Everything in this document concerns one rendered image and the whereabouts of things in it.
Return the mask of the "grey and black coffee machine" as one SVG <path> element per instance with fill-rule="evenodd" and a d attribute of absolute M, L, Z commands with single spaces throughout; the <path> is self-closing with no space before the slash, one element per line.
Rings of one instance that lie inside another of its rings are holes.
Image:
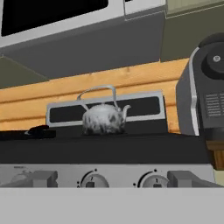
<path fill-rule="evenodd" d="M 180 132 L 224 141 L 224 32 L 204 38 L 176 85 Z"/>

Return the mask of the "white speckled kettle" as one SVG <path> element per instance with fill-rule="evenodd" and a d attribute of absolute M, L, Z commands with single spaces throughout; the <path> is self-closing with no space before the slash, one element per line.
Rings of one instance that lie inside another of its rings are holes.
<path fill-rule="evenodd" d="M 81 96 L 87 92 L 108 88 L 112 90 L 114 105 L 102 104 L 88 108 Z M 119 108 L 116 102 L 116 88 L 113 85 L 101 85 L 91 87 L 77 96 L 77 101 L 86 110 L 82 116 L 82 132 L 84 135 L 110 135 L 122 134 L 125 131 L 125 123 L 130 105 Z"/>

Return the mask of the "silver stove knob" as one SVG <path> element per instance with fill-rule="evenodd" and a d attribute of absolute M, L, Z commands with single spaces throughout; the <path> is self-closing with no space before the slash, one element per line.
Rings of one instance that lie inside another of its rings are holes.
<path fill-rule="evenodd" d="M 168 178 L 154 174 L 152 171 L 148 171 L 143 174 L 137 182 L 137 187 L 147 187 L 147 188 L 154 188 L 154 187 L 167 187 L 168 186 Z"/>
<path fill-rule="evenodd" d="M 22 172 L 14 176 L 11 181 L 11 186 L 29 186 L 32 183 L 30 172 Z"/>
<path fill-rule="evenodd" d="M 109 182 L 101 174 L 90 172 L 80 182 L 80 186 L 84 188 L 103 188 L 109 187 Z"/>

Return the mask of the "brown wooden block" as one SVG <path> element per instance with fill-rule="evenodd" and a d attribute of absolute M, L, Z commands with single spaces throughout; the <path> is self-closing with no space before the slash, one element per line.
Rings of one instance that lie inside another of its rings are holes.
<path fill-rule="evenodd" d="M 224 140 L 207 141 L 206 145 L 212 159 L 213 168 L 216 171 L 224 171 Z"/>

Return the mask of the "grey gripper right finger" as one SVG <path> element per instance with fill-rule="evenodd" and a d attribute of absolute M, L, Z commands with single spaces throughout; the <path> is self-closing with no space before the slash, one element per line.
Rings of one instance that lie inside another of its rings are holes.
<path fill-rule="evenodd" d="M 191 171 L 168 171 L 167 178 L 171 187 L 223 187 L 201 179 Z"/>

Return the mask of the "black and silver stove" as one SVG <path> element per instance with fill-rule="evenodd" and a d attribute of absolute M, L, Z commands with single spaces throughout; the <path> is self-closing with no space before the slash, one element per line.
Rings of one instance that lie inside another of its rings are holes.
<path fill-rule="evenodd" d="M 83 101 L 88 108 L 114 104 L 112 96 Z M 79 101 L 48 104 L 45 125 L 56 137 L 0 141 L 0 187 L 35 171 L 56 171 L 57 187 L 81 187 L 90 172 L 101 174 L 109 187 L 138 188 L 146 172 L 167 178 L 168 171 L 189 171 L 215 183 L 204 139 L 169 132 L 161 92 L 119 95 L 116 102 L 131 108 L 124 133 L 108 136 L 83 135 Z"/>

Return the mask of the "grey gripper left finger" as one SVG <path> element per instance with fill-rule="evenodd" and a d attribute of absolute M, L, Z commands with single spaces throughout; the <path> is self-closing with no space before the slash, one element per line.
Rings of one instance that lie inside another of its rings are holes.
<path fill-rule="evenodd" d="M 2 185 L 2 187 L 57 187 L 58 173 L 56 171 L 35 171 L 26 178 Z"/>

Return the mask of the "silver microwave oven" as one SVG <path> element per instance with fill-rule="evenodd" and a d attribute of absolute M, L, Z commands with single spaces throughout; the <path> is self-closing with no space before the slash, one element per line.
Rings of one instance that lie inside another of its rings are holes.
<path fill-rule="evenodd" d="M 166 0 L 0 0 L 0 55 L 48 80 L 160 58 Z"/>

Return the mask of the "olive green wall cupboard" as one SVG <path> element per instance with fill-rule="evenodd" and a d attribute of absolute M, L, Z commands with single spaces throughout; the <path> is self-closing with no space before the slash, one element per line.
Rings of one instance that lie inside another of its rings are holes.
<path fill-rule="evenodd" d="M 188 58 L 216 32 L 224 32 L 224 0 L 166 0 L 160 60 Z"/>
<path fill-rule="evenodd" d="M 0 55 L 0 89 L 30 85 L 48 79 L 16 61 Z"/>

